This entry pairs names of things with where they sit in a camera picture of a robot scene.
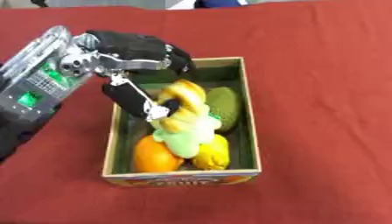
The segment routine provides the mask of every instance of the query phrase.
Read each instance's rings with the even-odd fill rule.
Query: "red cloth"
[[[98,78],[0,165],[0,223],[392,223],[392,2],[225,10],[0,10],[0,60],[51,25],[158,35],[244,56],[264,171],[232,186],[123,188],[100,177]]]

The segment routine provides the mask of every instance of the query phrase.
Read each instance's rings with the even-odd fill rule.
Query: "robotic hand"
[[[192,72],[191,57],[159,38],[114,31],[71,36],[55,26],[0,68],[0,161],[32,138],[74,90],[93,74],[109,78],[103,93],[147,121],[169,116],[177,101],[157,105],[129,72],[171,69]]]

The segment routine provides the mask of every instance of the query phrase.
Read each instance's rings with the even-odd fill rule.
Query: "cardboard box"
[[[249,98],[248,81],[243,58],[195,59],[198,73],[192,77],[205,90],[230,87],[242,98],[242,112],[237,126],[225,137],[229,141],[230,166],[224,171],[202,171],[182,167],[171,172],[136,172],[133,166],[133,146],[151,133],[146,121],[135,119],[114,106],[108,148],[102,176],[121,186],[193,186],[225,185],[248,181],[261,170],[257,134]],[[135,75],[132,79],[154,95],[160,88],[179,77],[170,71],[154,71]]]

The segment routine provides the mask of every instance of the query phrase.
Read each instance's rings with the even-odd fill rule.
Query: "green fruit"
[[[229,87],[216,87],[206,95],[206,105],[213,115],[220,116],[220,131],[231,130],[240,116],[240,97]]]

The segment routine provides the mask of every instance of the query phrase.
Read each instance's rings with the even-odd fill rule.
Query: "box rim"
[[[111,126],[110,126],[110,132],[109,132],[109,137],[108,137],[108,143],[107,143],[107,148],[106,148],[106,153],[105,153],[105,158],[104,158],[104,164],[102,168],[101,175],[104,178],[137,178],[137,177],[148,177],[148,176],[167,176],[167,175],[172,175],[172,176],[179,176],[179,175],[197,175],[197,174],[227,174],[227,175],[237,175],[237,174],[245,174],[247,173],[250,175],[250,173],[254,173],[254,176],[262,172],[262,163],[260,159],[260,149],[258,146],[258,140],[257,140],[257,132],[256,132],[256,125],[255,125],[255,118],[253,114],[253,106],[252,102],[250,99],[250,93],[249,93],[249,84],[248,84],[248,78],[246,75],[246,69],[245,69],[245,62],[243,57],[219,57],[219,58],[197,58],[197,59],[192,59],[194,61],[202,61],[202,60],[238,60],[241,68],[241,80],[242,80],[242,86],[244,87],[244,94],[246,98],[248,99],[247,101],[247,111],[249,114],[249,125],[250,125],[250,131],[254,135],[254,150],[253,150],[253,159],[255,162],[255,169],[237,169],[237,170],[221,170],[221,171],[171,171],[171,172],[149,172],[149,173],[118,173],[118,174],[113,174],[111,173],[113,170],[113,163],[114,163],[114,158],[112,154],[114,154],[116,151],[115,150],[108,150],[110,148],[115,148],[116,147],[116,140],[118,138],[118,132],[115,130],[118,130],[118,125],[120,123],[120,118],[121,118],[121,113],[118,113],[121,108],[114,103],[113,106],[113,112],[112,112],[112,118],[111,118]]]

